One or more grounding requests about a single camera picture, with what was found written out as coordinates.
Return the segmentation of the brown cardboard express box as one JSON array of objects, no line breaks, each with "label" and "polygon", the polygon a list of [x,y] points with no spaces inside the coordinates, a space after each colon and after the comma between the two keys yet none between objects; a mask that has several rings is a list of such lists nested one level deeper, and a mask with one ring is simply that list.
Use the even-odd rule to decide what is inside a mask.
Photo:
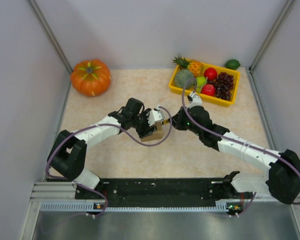
[{"label": "brown cardboard express box", "polygon": [[156,127],[156,131],[154,131],[150,135],[142,138],[141,139],[142,143],[155,141],[155,140],[161,140],[163,138],[162,124],[160,122],[157,122],[154,126]]}]

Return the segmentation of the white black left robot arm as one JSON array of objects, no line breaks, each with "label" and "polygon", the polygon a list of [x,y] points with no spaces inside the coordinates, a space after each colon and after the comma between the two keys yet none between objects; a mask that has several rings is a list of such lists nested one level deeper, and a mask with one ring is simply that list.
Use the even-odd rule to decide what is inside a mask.
[{"label": "white black left robot arm", "polygon": [[85,168],[87,151],[109,137],[136,130],[143,139],[157,130],[156,123],[164,119],[159,107],[145,109],[144,104],[130,98],[118,111],[109,113],[102,120],[86,128],[69,132],[63,130],[57,136],[47,160],[47,167],[55,169],[65,179],[86,187],[92,198],[99,198],[104,191],[101,179]]}]

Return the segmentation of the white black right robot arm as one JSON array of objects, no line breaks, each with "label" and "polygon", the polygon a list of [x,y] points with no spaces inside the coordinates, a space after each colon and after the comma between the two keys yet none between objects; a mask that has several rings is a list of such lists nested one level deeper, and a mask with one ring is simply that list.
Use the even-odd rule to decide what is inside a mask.
[{"label": "white black right robot arm", "polygon": [[171,118],[179,131],[191,131],[209,148],[229,154],[258,168],[261,173],[233,172],[223,192],[229,198],[240,193],[267,194],[286,205],[300,204],[300,159],[287,149],[283,152],[263,148],[235,135],[228,128],[215,124],[202,106],[181,107]]}]

